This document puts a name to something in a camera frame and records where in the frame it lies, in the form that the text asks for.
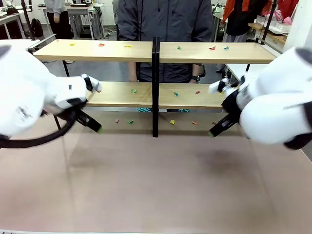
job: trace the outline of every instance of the black bag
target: black bag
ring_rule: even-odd
[[[36,38],[43,36],[43,29],[39,19],[32,19],[31,20],[31,29],[33,30],[34,36]]]

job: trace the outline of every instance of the black jacket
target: black jacket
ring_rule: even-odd
[[[119,0],[118,26],[120,40],[210,42],[211,0]],[[160,65],[160,82],[182,82],[191,76],[192,64]],[[151,64],[140,65],[140,78],[152,81]]]

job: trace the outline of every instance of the red jacket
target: red jacket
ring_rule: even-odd
[[[232,13],[232,11],[234,10],[235,1],[236,1],[236,0],[227,0],[226,6],[225,6],[225,8],[224,8],[223,23],[225,23],[226,19],[230,16],[230,14]],[[242,4],[242,11],[243,11],[243,12],[244,12],[244,11],[248,11],[249,2],[250,2],[250,0],[243,0],[243,4]],[[267,4],[265,5],[265,7],[263,8],[262,11],[263,11],[263,12],[269,11],[271,5],[272,5],[272,0],[268,0]]]

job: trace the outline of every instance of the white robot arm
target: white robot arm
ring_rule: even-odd
[[[258,74],[246,73],[240,87],[223,79],[210,92],[226,94],[229,113],[210,135],[239,123],[248,137],[264,144],[300,149],[312,140],[312,51],[293,48]]]
[[[35,141],[9,138],[29,129],[46,113],[59,116],[71,126],[77,120],[94,131],[100,129],[101,125],[81,110],[87,102],[87,90],[101,91],[98,80],[86,74],[56,77],[30,53],[11,46],[0,46],[0,68],[0,148],[36,145]]]

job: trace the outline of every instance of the gray floor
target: gray floor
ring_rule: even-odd
[[[49,35],[48,30],[44,29],[45,36]],[[116,40],[116,33],[113,31],[109,36],[110,40]],[[49,71],[56,76],[66,76],[61,61],[53,61],[46,64]],[[88,62],[76,61],[68,64],[68,71],[71,76],[88,74],[100,81],[128,81],[127,64],[124,62]],[[201,83],[209,84],[221,79],[221,74],[216,73],[216,64],[205,64],[206,76],[201,79]],[[120,111],[135,111],[134,108],[118,108]],[[304,153],[312,160],[312,142],[303,148]]]

